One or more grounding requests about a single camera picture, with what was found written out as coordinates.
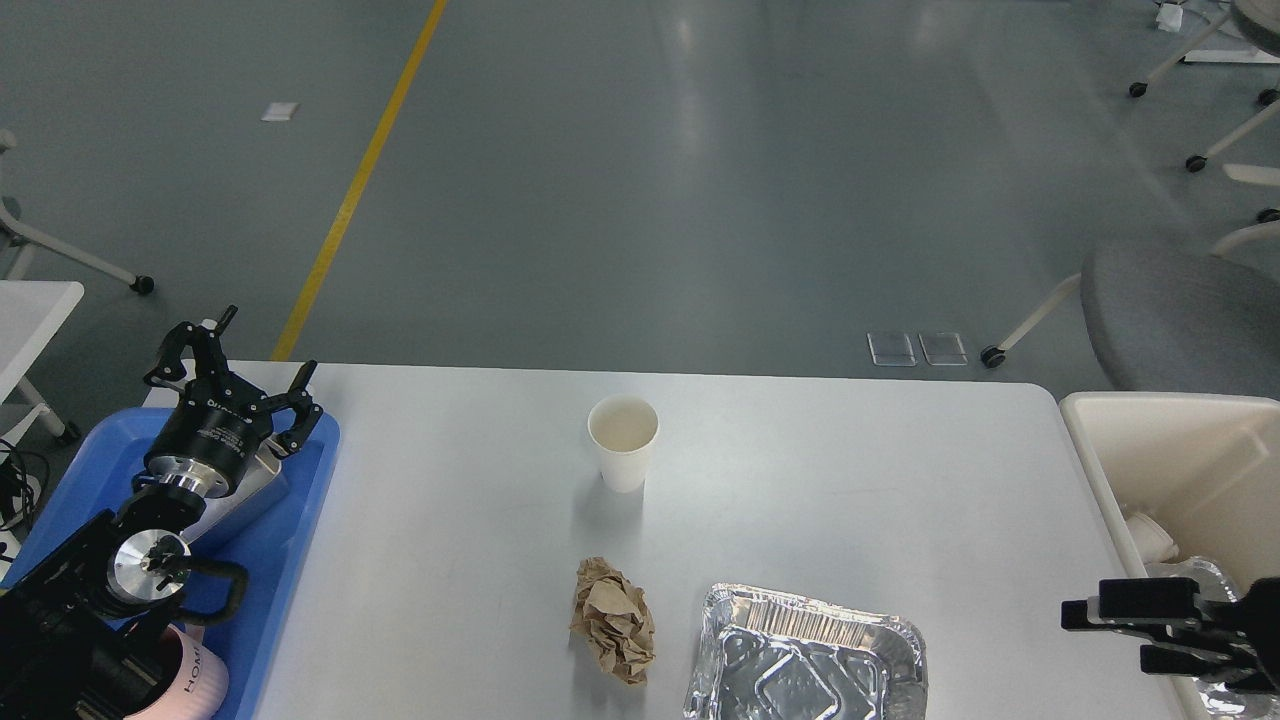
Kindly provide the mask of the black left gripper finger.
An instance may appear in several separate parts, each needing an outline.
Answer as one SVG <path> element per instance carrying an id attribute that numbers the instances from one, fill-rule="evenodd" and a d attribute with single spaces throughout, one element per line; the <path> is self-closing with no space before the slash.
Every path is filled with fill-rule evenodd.
<path id="1" fill-rule="evenodd" d="M 229 305 L 211 327 L 182 322 L 159 345 L 154 366 L 143 375 L 151 388 L 169 388 L 182 401 L 224 401 L 236 398 L 238 380 L 228 365 L 221 334 L 238 313 Z"/>
<path id="2" fill-rule="evenodd" d="M 271 452 L 276 457 L 289 457 L 301 451 L 324 415 L 323 407 L 315 402 L 308 389 L 317 366 L 317 361 L 303 363 L 287 392 L 265 398 L 265 411 L 269 418 L 285 409 L 291 410 L 294 418 L 288 428 L 269 439 Z"/>

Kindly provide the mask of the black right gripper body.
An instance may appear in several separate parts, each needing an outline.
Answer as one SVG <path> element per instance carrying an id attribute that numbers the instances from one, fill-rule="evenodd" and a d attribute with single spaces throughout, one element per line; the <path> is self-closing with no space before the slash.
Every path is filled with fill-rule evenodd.
<path id="1" fill-rule="evenodd" d="M 1236 603 L 1236 620 L 1260 671 L 1279 689 L 1279 579 L 1260 578 Z"/>

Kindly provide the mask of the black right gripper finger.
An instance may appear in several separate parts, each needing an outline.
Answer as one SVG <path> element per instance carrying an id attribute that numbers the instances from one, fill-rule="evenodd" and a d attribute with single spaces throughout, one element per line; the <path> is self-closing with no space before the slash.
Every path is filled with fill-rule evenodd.
<path id="1" fill-rule="evenodd" d="M 1234 603 L 1206 597 L 1189 577 L 1107 579 L 1087 600 L 1061 602 L 1066 632 L 1239 632 Z"/>
<path id="2" fill-rule="evenodd" d="M 1231 644 L 1144 644 L 1140 670 L 1149 675 L 1193 676 L 1202 682 L 1243 682 L 1251 676 L 1251 659 Z"/>

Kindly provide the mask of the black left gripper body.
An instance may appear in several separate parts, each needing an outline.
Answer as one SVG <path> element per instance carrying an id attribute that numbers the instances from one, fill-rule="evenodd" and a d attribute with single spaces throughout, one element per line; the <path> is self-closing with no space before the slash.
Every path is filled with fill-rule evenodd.
<path id="1" fill-rule="evenodd" d="M 175 391 L 178 404 L 145 454 L 145 471 L 161 484 L 202 498 L 234 495 L 282 405 L 247 380 L 223 387 L 211 380 L 150 380 Z"/>

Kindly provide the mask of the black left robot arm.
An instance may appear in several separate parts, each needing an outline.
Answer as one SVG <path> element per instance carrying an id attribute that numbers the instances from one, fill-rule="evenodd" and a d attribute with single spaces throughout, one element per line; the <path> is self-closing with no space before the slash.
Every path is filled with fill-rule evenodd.
<path id="1" fill-rule="evenodd" d="M 237 309 L 166 333 L 147 386 L 178 395 L 131 492 L 73 530 L 3 592 L 3 716 L 209 717 L 214 657 L 187 633 L 241 610 L 248 568 L 219 550 L 283 501 L 284 462 L 323 419 L 305 363 L 275 395 L 230 369 Z"/>

